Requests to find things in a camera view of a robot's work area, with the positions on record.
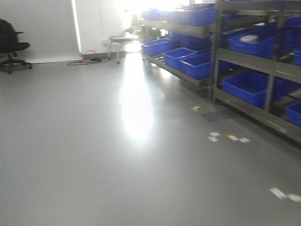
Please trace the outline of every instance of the shelf rack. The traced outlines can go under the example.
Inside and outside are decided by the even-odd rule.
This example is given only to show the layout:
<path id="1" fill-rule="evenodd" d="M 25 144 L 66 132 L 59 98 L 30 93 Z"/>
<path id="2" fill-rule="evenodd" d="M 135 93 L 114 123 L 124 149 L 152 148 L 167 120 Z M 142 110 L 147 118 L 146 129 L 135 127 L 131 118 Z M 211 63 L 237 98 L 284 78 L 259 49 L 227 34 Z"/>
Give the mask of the shelf rack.
<path id="1" fill-rule="evenodd" d="M 226 29 L 233 30 L 240 26 L 240 24 L 244 24 L 245 26 L 249 26 L 255 23 L 261 23 L 264 22 L 265 17 L 263 16 L 247 16 L 239 19 L 234 19 L 231 21 L 228 21 L 225 24 Z M 179 32 L 184 33 L 200 38 L 208 37 L 209 35 L 214 35 L 215 32 L 215 24 L 210 24 L 203 27 L 197 27 L 197 26 L 190 26 L 190 25 L 183 25 L 183 24 L 172 24 L 167 23 L 166 20 L 162 21 L 153 21 L 153 20 L 140 20 L 141 26 L 146 26 L 149 28 L 158 28 L 158 29 L 165 29 L 168 31 L 173 32 Z M 159 56 L 148 56 L 146 54 L 142 53 L 143 58 L 146 58 L 148 61 L 158 65 L 159 67 L 169 71 L 173 75 L 189 82 L 190 84 L 198 87 L 198 88 L 207 88 L 208 90 L 211 90 L 212 85 L 212 76 L 211 78 L 206 78 L 203 80 L 196 80 L 184 73 L 182 73 L 180 70 L 176 70 L 168 65 L 166 65 L 162 59 L 162 55 Z"/>
<path id="2" fill-rule="evenodd" d="M 243 54 L 228 49 L 220 48 L 222 30 L 225 23 L 222 15 L 256 15 L 274 16 L 278 20 L 277 44 L 273 59 L 265 59 L 257 56 Z M 253 0 L 253 1 L 222 1 L 217 0 L 216 32 L 214 37 L 214 78 L 213 78 L 213 101 L 219 99 L 230 106 L 250 115 L 260 122 L 279 131 L 282 134 L 301 143 L 301 128 L 289 123 L 282 117 L 271 112 L 271 97 L 274 88 L 275 77 L 284 78 L 301 83 L 301 68 L 295 65 L 279 62 L 279 43 L 282 39 L 282 27 L 286 16 L 301 16 L 301 1 L 296 0 Z M 264 109 L 258 108 L 240 98 L 237 98 L 219 88 L 218 65 L 219 60 L 228 61 L 246 68 L 254 69 L 269 74 L 268 92 Z"/>

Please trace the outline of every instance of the gray floor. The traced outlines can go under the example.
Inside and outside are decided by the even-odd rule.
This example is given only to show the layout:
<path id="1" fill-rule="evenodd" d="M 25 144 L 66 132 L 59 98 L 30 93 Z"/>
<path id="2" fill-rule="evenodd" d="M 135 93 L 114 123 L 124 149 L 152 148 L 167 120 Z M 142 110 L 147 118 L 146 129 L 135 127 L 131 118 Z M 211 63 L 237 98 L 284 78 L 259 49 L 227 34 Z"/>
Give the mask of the gray floor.
<path id="1" fill-rule="evenodd" d="M 300 145 L 139 54 L 0 72 L 0 125 L 1 226 L 301 225 Z"/>

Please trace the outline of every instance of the white wall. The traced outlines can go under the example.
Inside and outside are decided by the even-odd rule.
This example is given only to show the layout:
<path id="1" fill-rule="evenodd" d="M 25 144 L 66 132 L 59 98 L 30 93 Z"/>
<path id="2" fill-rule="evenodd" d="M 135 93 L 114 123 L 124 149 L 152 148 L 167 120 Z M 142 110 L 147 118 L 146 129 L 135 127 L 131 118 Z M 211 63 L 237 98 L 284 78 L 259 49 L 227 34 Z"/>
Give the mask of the white wall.
<path id="1" fill-rule="evenodd" d="M 71 0 L 1 0 L 1 19 L 31 46 L 18 52 L 32 63 L 80 58 Z"/>
<path id="2" fill-rule="evenodd" d="M 122 0 L 75 0 L 82 54 L 88 50 L 106 53 L 102 39 L 123 30 Z"/>

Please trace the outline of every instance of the stool leg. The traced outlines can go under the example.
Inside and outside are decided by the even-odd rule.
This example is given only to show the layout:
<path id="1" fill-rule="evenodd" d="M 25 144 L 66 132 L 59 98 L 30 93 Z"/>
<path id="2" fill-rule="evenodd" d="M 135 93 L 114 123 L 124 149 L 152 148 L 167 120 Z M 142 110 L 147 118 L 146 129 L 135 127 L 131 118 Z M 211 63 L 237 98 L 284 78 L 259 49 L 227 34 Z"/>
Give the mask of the stool leg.
<path id="1" fill-rule="evenodd" d="M 108 59 L 111 59 L 111 46 L 112 46 L 112 41 L 109 44 L 109 52 L 108 52 Z"/>

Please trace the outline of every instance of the black office chair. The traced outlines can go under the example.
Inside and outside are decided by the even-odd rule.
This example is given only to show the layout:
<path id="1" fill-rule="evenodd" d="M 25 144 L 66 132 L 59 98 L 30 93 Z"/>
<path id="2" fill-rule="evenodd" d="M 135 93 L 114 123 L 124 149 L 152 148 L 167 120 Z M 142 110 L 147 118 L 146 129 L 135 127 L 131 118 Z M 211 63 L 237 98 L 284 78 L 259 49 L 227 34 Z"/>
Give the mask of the black office chair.
<path id="1" fill-rule="evenodd" d="M 0 67 L 8 65 L 8 73 L 12 73 L 13 64 L 29 65 L 29 69 L 32 69 L 32 64 L 25 60 L 15 60 L 12 56 L 16 57 L 16 51 L 27 49 L 30 44 L 28 42 L 19 42 L 18 34 L 24 32 L 16 32 L 13 26 L 6 20 L 0 19 L 0 54 L 7 54 L 8 60 L 0 62 Z"/>

